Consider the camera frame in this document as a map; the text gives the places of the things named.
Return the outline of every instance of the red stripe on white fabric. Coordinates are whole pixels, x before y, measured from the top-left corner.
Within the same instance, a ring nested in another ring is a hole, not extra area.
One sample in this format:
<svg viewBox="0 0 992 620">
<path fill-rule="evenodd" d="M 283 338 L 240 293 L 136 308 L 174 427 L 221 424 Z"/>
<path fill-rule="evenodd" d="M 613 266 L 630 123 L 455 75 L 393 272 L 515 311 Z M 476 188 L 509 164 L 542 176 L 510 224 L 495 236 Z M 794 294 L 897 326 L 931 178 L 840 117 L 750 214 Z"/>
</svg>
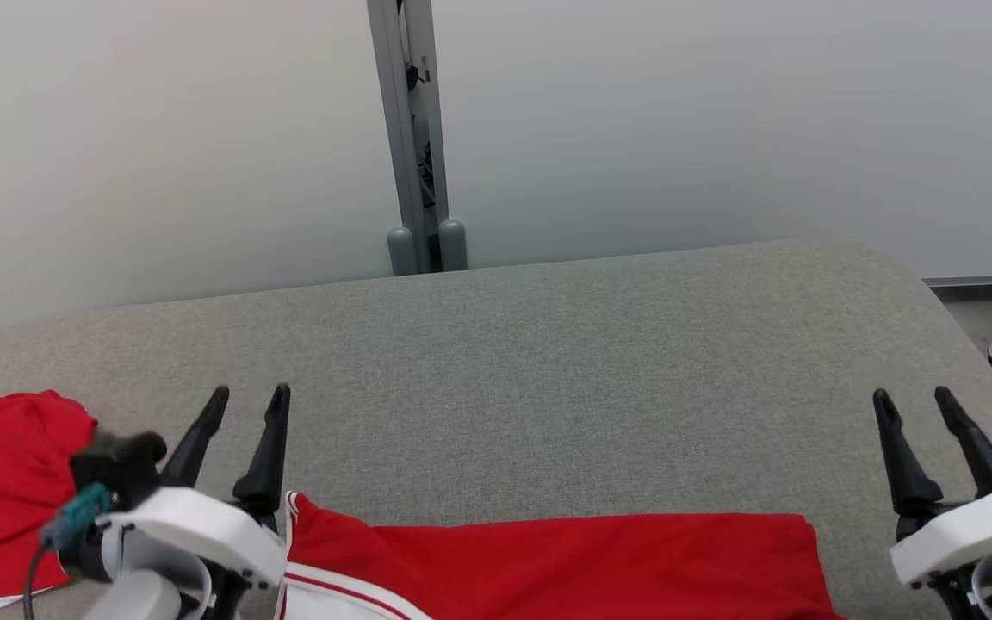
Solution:
<svg viewBox="0 0 992 620">
<path fill-rule="evenodd" d="M 383 603 L 383 601 L 377 600 L 374 597 L 369 597 L 369 596 L 363 595 L 363 593 L 354 592 L 354 590 L 348 590 L 346 588 L 343 588 L 342 586 L 336 586 L 334 584 L 328 584 L 328 582 L 325 582 L 325 581 L 310 580 L 310 578 L 308 578 L 308 577 L 302 577 L 299 574 L 286 573 L 286 577 L 289 580 L 303 581 L 303 582 L 306 582 L 306 584 L 311 584 L 311 585 L 314 585 L 314 586 L 318 586 L 319 588 L 324 588 L 326 590 L 332 590 L 332 592 L 339 592 L 339 593 L 342 593 L 342 595 L 346 595 L 348 597 L 352 597 L 352 598 L 356 598 L 358 600 L 366 601 L 366 603 L 369 603 L 371 605 L 377 605 L 377 607 L 382 608 L 383 610 L 386 610 L 389 613 L 393 613 L 394 616 L 400 617 L 400 620 L 412 620 L 412 617 L 405 616 L 405 613 L 403 613 L 402 611 L 400 611 L 397 608 L 394 608 L 392 605 L 387 604 L 387 603 Z M 283 608 L 282 608 L 282 620 L 284 620 L 284 618 L 286 617 L 286 609 L 284 609 L 284 599 L 282 600 L 282 604 L 283 604 Z"/>
</svg>

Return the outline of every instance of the red cloth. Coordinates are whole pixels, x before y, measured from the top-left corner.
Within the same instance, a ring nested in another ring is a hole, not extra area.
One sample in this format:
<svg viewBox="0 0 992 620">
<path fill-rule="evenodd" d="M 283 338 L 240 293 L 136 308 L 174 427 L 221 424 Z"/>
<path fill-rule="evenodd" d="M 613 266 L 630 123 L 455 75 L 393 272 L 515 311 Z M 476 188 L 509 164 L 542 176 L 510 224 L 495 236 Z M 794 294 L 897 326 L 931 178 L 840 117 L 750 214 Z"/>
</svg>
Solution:
<svg viewBox="0 0 992 620">
<path fill-rule="evenodd" d="M 319 617 L 324 597 L 406 620 L 838 617 L 799 515 L 371 527 L 298 493 L 288 509 L 287 620 Z"/>
<path fill-rule="evenodd" d="M 75 494 L 68 456 L 90 442 L 97 424 L 51 389 L 0 397 L 0 597 L 21 595 L 40 526 Z M 34 589 L 67 581 L 55 554 L 45 555 Z"/>
</svg>

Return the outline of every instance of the black wire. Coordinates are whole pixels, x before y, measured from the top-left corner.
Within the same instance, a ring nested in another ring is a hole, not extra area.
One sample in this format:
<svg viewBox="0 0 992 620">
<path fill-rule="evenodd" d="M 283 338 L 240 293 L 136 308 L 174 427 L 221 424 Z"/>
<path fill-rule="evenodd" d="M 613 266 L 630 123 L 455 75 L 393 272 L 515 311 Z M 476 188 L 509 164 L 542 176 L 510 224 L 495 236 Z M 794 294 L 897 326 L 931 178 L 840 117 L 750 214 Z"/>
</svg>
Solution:
<svg viewBox="0 0 992 620">
<path fill-rule="evenodd" d="M 33 560 L 28 563 L 28 576 L 25 576 L 25 589 L 21 595 L 21 611 L 25 620 L 33 620 L 33 580 L 36 580 L 36 568 L 40 566 L 40 560 L 50 550 L 52 550 L 52 545 L 45 542 L 39 549 L 36 549 Z"/>
</svg>

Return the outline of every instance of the white wall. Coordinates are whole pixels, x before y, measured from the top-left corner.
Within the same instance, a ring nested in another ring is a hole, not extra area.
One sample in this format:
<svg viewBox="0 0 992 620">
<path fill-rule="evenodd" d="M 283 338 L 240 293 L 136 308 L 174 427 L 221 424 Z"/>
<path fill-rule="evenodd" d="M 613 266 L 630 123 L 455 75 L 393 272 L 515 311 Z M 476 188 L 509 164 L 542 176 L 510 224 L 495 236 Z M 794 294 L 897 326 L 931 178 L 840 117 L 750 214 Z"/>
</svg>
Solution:
<svg viewBox="0 0 992 620">
<path fill-rule="evenodd" d="M 365 3 L 0 0 L 0 326 L 390 275 Z"/>
<path fill-rule="evenodd" d="M 992 3 L 433 0 L 469 266 L 792 236 L 992 275 Z"/>
</svg>

